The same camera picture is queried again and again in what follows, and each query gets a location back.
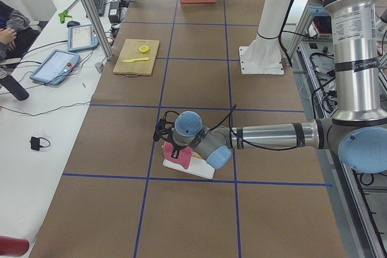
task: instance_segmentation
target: wooden cutting board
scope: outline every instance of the wooden cutting board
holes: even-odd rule
[[[151,76],[153,67],[155,65],[159,44],[159,40],[126,39],[117,63],[115,63],[113,73]],[[149,51],[147,53],[143,54],[138,50],[142,45],[147,45],[149,47]],[[122,62],[122,60],[138,59],[141,57],[149,57],[149,60],[142,60],[132,63]]]

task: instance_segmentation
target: metal pole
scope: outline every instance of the metal pole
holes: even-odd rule
[[[94,27],[94,31],[97,34],[98,40],[101,44],[103,52],[105,53],[106,59],[111,60],[113,52],[111,50],[110,44],[106,38],[105,31],[102,27],[101,20],[98,17],[96,7],[92,0],[81,0],[82,5],[86,10],[86,13]]]

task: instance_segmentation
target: label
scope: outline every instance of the label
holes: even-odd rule
[[[356,39],[376,38],[375,13],[372,7],[360,8],[332,19],[333,44]]]
[[[378,59],[361,60],[361,61],[355,62],[353,67],[354,67],[353,68],[354,73],[364,71],[365,69],[378,68],[379,60]]]

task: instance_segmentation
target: green object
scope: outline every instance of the green object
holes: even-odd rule
[[[65,18],[72,18],[72,16],[68,14],[67,10],[64,10],[63,12],[59,13],[58,15],[59,15],[59,19],[60,19],[61,24],[65,23]]]

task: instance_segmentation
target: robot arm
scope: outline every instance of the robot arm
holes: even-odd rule
[[[182,113],[165,127],[161,119],[154,140],[171,142],[178,151],[190,146],[212,167],[230,158],[231,148],[289,150],[313,146],[329,149],[352,169],[364,173],[387,170],[387,112],[379,100],[376,0],[310,0],[332,19],[338,109],[332,118],[310,123],[210,130],[194,112]]]
[[[322,130],[320,120],[284,125],[216,127],[211,130],[203,126],[197,113],[186,111],[175,122],[167,121],[166,115],[161,118],[156,125],[154,141],[162,138],[170,142],[175,149],[172,152],[174,158],[178,157],[179,150],[189,146],[214,169],[220,169],[231,157],[229,149],[255,147],[283,151],[304,146],[322,149]]]

